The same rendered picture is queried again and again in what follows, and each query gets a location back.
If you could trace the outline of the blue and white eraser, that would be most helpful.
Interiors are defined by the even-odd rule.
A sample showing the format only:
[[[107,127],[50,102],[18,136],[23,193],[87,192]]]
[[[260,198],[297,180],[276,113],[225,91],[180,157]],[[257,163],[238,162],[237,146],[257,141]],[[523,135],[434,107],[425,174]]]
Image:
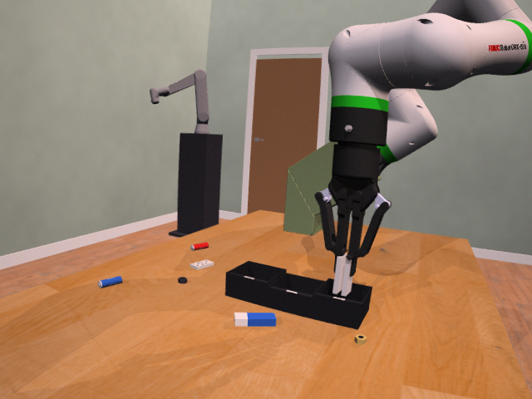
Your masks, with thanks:
[[[274,313],[234,313],[234,325],[240,327],[276,327]]]

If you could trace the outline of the blue aa battery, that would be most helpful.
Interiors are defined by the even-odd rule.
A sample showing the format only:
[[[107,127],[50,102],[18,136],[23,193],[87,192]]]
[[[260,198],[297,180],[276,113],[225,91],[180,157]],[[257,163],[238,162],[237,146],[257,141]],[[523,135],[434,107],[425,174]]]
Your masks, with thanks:
[[[118,284],[118,283],[122,283],[122,277],[121,276],[117,276],[117,277],[114,277],[114,278],[108,278],[108,279],[104,279],[104,280],[98,281],[98,287],[99,288],[104,288],[104,287],[108,287],[108,286],[115,285],[115,284]]]

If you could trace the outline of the white domino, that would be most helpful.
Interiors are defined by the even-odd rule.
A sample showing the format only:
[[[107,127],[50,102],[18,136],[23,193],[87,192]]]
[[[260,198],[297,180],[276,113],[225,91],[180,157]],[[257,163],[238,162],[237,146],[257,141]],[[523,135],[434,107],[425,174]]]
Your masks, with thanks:
[[[214,265],[214,262],[211,262],[211,261],[206,259],[206,260],[203,260],[203,261],[199,261],[199,262],[190,264],[190,267],[199,270],[199,269],[207,268],[207,267],[210,267],[210,266],[213,266],[213,265]]]

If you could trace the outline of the red battery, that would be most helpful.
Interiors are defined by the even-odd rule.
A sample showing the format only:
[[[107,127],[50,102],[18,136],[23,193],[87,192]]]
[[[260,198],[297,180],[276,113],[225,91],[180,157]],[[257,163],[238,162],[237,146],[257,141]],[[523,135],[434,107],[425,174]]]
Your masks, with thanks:
[[[193,245],[190,246],[191,250],[206,249],[208,247],[209,247],[208,243],[193,244]]]

